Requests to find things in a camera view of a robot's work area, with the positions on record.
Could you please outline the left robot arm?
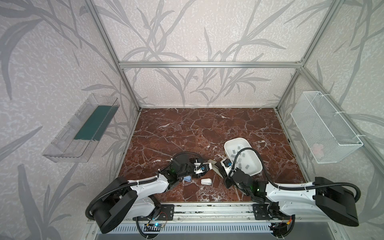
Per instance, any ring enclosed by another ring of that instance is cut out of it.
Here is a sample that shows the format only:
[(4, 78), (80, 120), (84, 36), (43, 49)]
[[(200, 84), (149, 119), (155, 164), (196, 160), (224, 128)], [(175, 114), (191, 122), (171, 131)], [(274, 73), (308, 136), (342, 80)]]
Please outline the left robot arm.
[(162, 205), (156, 194), (175, 188), (184, 178), (201, 178), (212, 169), (212, 164), (193, 152), (175, 154), (170, 162), (153, 177), (141, 180), (114, 179), (87, 206), (85, 216), (95, 221), (103, 234), (114, 230), (123, 220), (160, 218)]

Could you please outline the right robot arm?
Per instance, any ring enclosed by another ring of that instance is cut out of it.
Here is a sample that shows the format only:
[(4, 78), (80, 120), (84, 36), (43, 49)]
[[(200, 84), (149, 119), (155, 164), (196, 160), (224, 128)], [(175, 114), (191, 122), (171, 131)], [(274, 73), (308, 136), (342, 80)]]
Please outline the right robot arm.
[(359, 226), (356, 203), (361, 197), (361, 190), (356, 185), (335, 183), (323, 177), (316, 177), (313, 182), (304, 184), (278, 184), (271, 179), (267, 170), (263, 170), (266, 181), (256, 181), (240, 168), (239, 160), (243, 153), (249, 153), (251, 160), (265, 165), (255, 149), (240, 149), (233, 160), (225, 159), (220, 163), (225, 184), (227, 187), (234, 186), (255, 203), (267, 205), (270, 218), (318, 215), (327, 216), (344, 226)]

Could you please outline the white plastic tray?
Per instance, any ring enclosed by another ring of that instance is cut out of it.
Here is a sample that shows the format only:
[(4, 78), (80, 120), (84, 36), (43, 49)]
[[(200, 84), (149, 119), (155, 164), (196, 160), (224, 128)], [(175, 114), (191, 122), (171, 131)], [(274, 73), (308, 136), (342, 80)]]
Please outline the white plastic tray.
[(224, 149), (227, 158), (221, 161), (221, 165), (224, 167), (227, 176), (230, 175), (233, 165), (235, 165), (235, 170), (238, 168), (250, 176), (257, 175), (263, 170), (261, 160), (254, 151), (244, 150), (239, 154), (242, 149), (250, 147), (250, 143), (244, 138), (236, 138), (225, 142)]

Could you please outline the aluminium front rail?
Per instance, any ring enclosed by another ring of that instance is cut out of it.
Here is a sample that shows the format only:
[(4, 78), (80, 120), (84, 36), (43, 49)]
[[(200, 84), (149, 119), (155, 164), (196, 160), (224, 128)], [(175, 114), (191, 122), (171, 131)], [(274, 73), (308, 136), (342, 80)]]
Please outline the aluminium front rail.
[[(175, 213), (172, 221), (256, 221), (252, 205), (253, 202), (196, 202), (196, 203), (165, 203), (175, 205)], [(154, 210), (155, 206), (165, 205), (156, 202), (155, 199), (141, 199), (135, 204), (119, 203), (105, 204), (97, 203), (88, 211), (100, 227), (108, 224), (119, 225), (122, 221), (134, 220), (135, 218), (148, 221), (146, 218)], [(287, 222), (290, 217), (281, 213), (272, 213), (279, 220), (264, 222)]]

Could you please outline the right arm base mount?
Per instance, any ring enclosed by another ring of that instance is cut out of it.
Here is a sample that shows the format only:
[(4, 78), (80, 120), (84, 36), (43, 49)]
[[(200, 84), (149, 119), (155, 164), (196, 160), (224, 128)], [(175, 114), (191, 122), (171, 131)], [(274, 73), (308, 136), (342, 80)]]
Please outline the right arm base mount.
[(269, 204), (253, 204), (252, 210), (255, 217), (255, 220), (257, 221), (272, 221), (272, 220), (279, 220), (278, 217), (273, 215), (268, 210)]

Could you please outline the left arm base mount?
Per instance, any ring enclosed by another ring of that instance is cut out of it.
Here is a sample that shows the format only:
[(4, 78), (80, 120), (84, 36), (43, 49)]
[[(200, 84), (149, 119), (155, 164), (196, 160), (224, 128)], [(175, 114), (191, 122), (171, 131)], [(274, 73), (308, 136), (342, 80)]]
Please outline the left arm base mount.
[(172, 221), (175, 213), (175, 205), (165, 204), (155, 206), (154, 210), (146, 218), (152, 221)]

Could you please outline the clear plastic wall bin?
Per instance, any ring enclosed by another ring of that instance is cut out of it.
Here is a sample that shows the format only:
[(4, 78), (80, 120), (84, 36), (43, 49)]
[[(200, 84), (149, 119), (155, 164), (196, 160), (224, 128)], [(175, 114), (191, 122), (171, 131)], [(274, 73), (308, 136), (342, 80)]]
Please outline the clear plastic wall bin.
[(90, 94), (42, 155), (54, 163), (86, 163), (120, 107), (117, 97)]

